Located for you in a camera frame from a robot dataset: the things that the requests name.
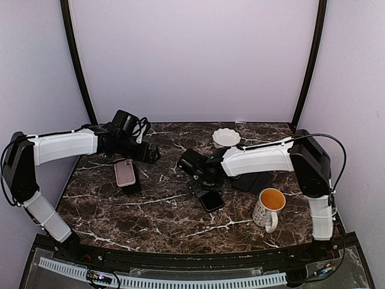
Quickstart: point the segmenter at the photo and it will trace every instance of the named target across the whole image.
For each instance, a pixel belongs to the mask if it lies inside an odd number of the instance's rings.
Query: smartphone
[[[209,191],[199,199],[205,210],[209,213],[216,211],[217,209],[220,209],[224,206],[221,195],[217,191]]]
[[[133,185],[136,182],[132,160],[125,159],[123,161],[119,161],[118,163],[115,163],[114,167],[118,187]]]

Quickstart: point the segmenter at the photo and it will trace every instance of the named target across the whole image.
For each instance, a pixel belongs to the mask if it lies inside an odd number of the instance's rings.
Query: white wall
[[[346,146],[337,205],[347,230],[359,237],[377,288],[384,288],[385,2],[353,2],[328,3],[300,127],[332,134]],[[342,153],[328,149],[336,175]]]
[[[318,0],[70,3],[101,122],[291,121]]]
[[[87,123],[73,71],[60,2],[0,1],[0,149],[12,134],[55,132]],[[74,159],[37,168],[37,181],[56,204]],[[0,196],[1,288],[18,288],[39,229],[23,209]]]

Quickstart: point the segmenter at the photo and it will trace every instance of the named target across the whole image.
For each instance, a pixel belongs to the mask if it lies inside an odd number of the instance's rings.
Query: marble tabletop
[[[281,190],[286,206],[275,232],[251,218],[257,199],[224,184],[225,206],[207,213],[186,187],[190,177],[177,168],[187,148],[210,155],[218,128],[237,130],[247,145],[292,135],[283,123],[154,123],[145,141],[159,145],[154,165],[136,162],[142,192],[129,196],[116,185],[114,166],[103,155],[81,158],[58,212],[82,243],[151,253],[235,253],[311,242],[307,200],[294,173],[274,172],[269,187]]]

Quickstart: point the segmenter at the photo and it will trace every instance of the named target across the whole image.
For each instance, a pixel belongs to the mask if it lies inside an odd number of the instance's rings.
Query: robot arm
[[[40,192],[35,166],[62,158],[91,154],[121,154],[149,164],[160,159],[154,144],[142,142],[150,123],[119,110],[105,125],[84,125],[77,131],[41,136],[17,132],[2,163],[2,177],[15,202],[44,228],[56,241],[71,247],[79,237],[68,227]]]
[[[218,187],[224,177],[239,179],[250,173],[294,171],[302,194],[309,200],[313,237],[327,241],[333,235],[330,157],[313,137],[306,135],[307,131],[299,130],[294,137],[222,149],[210,158],[187,150],[179,160],[179,167],[206,190]]]

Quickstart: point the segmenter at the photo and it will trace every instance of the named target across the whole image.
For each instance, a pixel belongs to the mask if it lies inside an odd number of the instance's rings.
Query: black pole
[[[303,80],[300,97],[298,98],[297,107],[295,108],[295,113],[290,124],[290,128],[293,131],[297,129],[297,126],[303,111],[303,107],[306,102],[307,94],[309,92],[310,83],[312,82],[314,67],[317,61],[319,44],[321,42],[322,29],[324,27],[326,5],[327,5],[327,0],[319,0],[318,13],[317,13],[317,19],[315,23],[313,43],[312,43],[312,48],[310,50],[309,61],[307,62],[306,73]]]
[[[76,78],[80,92],[82,94],[85,109],[87,110],[88,118],[92,125],[97,125],[96,115],[94,108],[92,107],[90,95],[88,94],[87,85],[85,83],[82,66],[80,64],[80,58],[78,54],[78,48],[76,47],[75,34],[73,33],[70,7],[68,0],[60,0],[61,12],[63,14],[64,28],[66,29],[68,47],[70,49],[73,68],[75,69]]]

